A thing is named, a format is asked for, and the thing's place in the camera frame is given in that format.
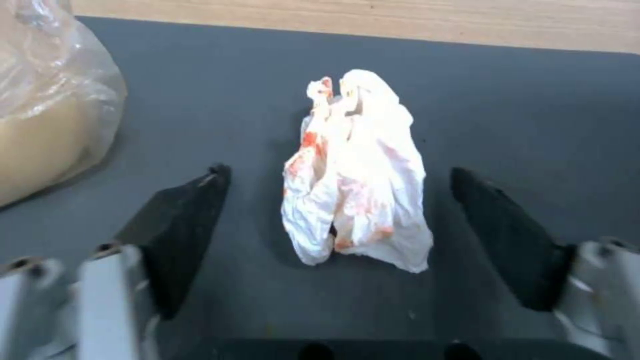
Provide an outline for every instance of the gray mat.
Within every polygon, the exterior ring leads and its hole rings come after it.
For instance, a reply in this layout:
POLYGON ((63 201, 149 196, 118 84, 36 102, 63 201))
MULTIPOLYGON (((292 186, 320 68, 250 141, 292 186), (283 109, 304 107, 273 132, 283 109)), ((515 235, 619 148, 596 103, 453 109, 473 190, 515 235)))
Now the gray mat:
POLYGON ((74 268, 158 189, 216 161, 234 169, 202 273, 163 346, 240 338, 546 337, 500 282, 448 190, 452 166, 486 174, 569 241, 640 238, 640 57, 83 19, 129 86, 99 168, 0 213, 0 261, 74 268), (412 275, 355 256, 302 265, 279 214, 305 88, 377 72, 413 113, 436 246, 412 275))

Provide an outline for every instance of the red stain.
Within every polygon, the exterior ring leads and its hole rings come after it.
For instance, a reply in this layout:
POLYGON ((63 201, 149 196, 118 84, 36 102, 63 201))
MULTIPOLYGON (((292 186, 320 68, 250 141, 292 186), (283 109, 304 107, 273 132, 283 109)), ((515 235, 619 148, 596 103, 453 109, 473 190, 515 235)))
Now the red stain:
POLYGON ((326 156, 326 151, 324 149, 324 146, 320 143, 316 143, 316 155, 319 158, 325 158, 326 156))
POLYGON ((335 240, 333 248, 335 250, 344 250, 353 247, 353 241, 347 238, 338 238, 335 240))
POLYGON ((378 229, 382 237, 386 238, 394 234, 394 228, 392 226, 383 226, 378 229))
POLYGON ((310 147, 316 144, 318 135, 311 131, 307 131, 305 136, 302 137, 302 145, 301 147, 310 147))
POLYGON ((289 173, 293 176, 298 176, 298 172, 300 168, 303 166, 305 162, 305 157, 303 154, 298 154, 298 157, 289 165, 289 173))
POLYGON ((331 88, 332 87, 331 78, 324 77, 324 78, 322 78, 321 81, 322 81, 322 85, 324 85, 325 87, 327 87, 327 88, 331 88))

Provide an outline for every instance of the wooden surface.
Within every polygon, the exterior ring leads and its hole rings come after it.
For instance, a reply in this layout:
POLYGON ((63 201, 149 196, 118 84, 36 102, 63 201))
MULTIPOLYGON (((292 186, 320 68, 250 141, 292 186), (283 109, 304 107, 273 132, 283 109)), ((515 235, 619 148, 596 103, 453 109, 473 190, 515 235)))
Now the wooden surface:
POLYGON ((640 0, 72 0, 79 15, 640 54, 640 0))

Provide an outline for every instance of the plastic bag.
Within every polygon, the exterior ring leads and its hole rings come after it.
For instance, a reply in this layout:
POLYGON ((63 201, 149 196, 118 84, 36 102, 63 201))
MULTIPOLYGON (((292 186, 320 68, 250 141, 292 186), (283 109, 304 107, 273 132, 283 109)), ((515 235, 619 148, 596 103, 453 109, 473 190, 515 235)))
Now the plastic bag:
POLYGON ((333 96, 330 78, 307 88, 314 107, 284 168, 285 230, 307 265, 336 250, 421 272, 433 237, 423 215, 425 172, 411 138, 413 118, 373 72, 348 72, 340 92, 333 96))
POLYGON ((0 206, 98 163, 127 90, 66 0, 0 4, 0 206))

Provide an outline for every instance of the screw hole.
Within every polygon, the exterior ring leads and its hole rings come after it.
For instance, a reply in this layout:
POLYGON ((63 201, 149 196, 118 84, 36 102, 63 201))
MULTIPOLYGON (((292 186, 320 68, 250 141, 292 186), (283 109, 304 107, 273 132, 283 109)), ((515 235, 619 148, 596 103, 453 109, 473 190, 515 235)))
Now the screw hole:
POLYGON ((108 250, 111 250, 111 244, 102 244, 98 246, 99 252, 108 251, 108 250))
POLYGON ((482 357, 467 344, 453 343, 444 349, 444 360, 482 360, 482 357))
POLYGON ((9 265, 10 270, 17 270, 20 268, 24 268, 29 264, 29 259, 18 259, 9 265))
POLYGON ((326 345, 311 343, 298 352, 298 360, 333 360, 333 351, 326 345))

